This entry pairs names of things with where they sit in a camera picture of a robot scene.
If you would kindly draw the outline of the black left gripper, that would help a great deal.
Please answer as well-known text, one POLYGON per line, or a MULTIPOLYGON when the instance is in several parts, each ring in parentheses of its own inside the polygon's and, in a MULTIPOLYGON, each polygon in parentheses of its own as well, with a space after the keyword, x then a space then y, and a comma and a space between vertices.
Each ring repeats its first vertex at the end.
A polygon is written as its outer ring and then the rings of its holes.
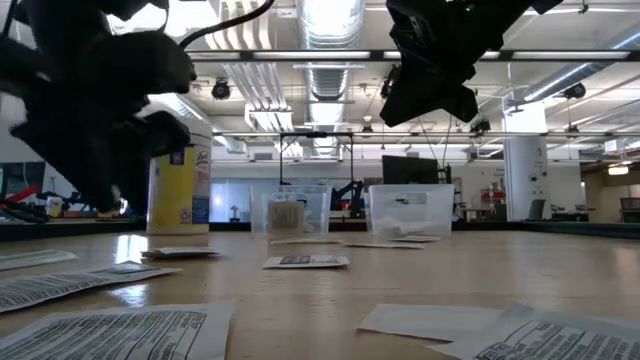
POLYGON ((26 120, 12 136, 52 164, 79 157, 74 186, 99 212, 114 208, 111 165, 120 165, 118 187, 136 215, 145 215, 149 187, 149 122, 137 114, 149 104, 134 98, 32 94, 26 120))

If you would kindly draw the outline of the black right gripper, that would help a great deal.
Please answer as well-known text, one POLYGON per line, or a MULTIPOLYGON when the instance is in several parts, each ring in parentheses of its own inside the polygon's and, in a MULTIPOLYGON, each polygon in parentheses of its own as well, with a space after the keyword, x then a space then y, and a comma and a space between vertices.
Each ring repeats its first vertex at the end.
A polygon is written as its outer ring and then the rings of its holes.
POLYGON ((444 109, 462 122, 478 114, 475 93, 463 84, 488 50, 504 46, 501 0, 392 0, 390 37, 400 53, 381 95, 380 117, 398 126, 444 109))

